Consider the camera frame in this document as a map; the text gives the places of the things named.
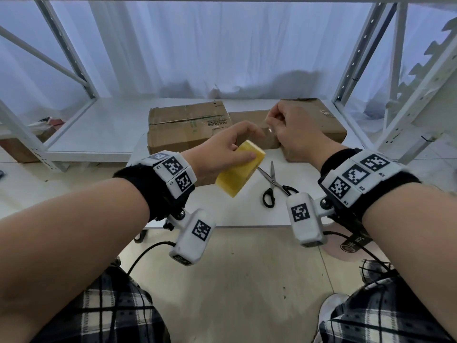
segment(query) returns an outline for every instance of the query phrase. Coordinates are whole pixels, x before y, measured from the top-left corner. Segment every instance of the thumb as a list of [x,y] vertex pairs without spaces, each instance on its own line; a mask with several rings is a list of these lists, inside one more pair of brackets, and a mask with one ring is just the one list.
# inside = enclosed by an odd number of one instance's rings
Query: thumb
[[249,151],[237,151],[233,152],[232,165],[247,164],[249,161],[253,161],[257,155],[254,152]]
[[276,134],[278,132],[280,132],[281,130],[283,130],[284,128],[286,128],[286,125],[282,120],[273,118],[272,116],[268,116],[265,119],[265,122],[267,123],[268,126],[271,126],[275,130]]

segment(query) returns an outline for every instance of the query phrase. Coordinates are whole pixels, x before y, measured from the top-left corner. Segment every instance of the black and white plaid fabric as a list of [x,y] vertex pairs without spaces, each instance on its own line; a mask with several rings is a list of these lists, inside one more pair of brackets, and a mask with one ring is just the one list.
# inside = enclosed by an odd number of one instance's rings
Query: black and white plaid fabric
[[[109,337],[118,294],[115,327]],[[169,343],[170,337],[151,296],[119,266],[111,264],[32,340],[44,342]]]
[[[323,343],[452,342],[391,265],[364,261],[365,286],[319,325]],[[108,341],[115,296],[116,324]],[[51,320],[32,343],[169,343],[151,296],[118,266],[110,266]]]
[[365,286],[319,325],[323,343],[454,342],[403,278],[387,264],[365,260]]

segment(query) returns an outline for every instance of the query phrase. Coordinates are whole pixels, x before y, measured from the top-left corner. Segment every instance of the yellow sponge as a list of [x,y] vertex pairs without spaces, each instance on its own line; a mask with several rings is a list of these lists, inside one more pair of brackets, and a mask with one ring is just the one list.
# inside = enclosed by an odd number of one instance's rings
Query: yellow sponge
[[221,172],[216,179],[216,184],[231,197],[235,197],[241,188],[243,188],[265,157],[265,152],[249,140],[244,141],[235,152],[244,150],[254,152],[257,156],[247,164],[233,166]]

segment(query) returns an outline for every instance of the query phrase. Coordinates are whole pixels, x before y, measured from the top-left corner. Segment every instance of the barcode label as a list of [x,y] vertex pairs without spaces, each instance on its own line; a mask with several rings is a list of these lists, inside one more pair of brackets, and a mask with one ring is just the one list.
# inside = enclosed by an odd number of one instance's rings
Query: barcode label
[[224,125],[224,124],[227,124],[227,120],[226,119],[208,120],[207,123],[208,123],[208,126]]

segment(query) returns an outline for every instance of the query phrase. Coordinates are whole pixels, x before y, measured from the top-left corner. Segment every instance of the person's left hand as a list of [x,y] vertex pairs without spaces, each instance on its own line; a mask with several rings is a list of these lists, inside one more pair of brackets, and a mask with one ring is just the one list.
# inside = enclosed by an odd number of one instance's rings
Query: person's left hand
[[235,144],[236,138],[247,133],[256,137],[265,137],[259,126],[249,121],[242,121],[219,132],[205,143],[185,150],[181,154],[192,166],[197,179],[216,175],[227,168],[242,165],[255,159],[253,152],[235,152],[238,148]]

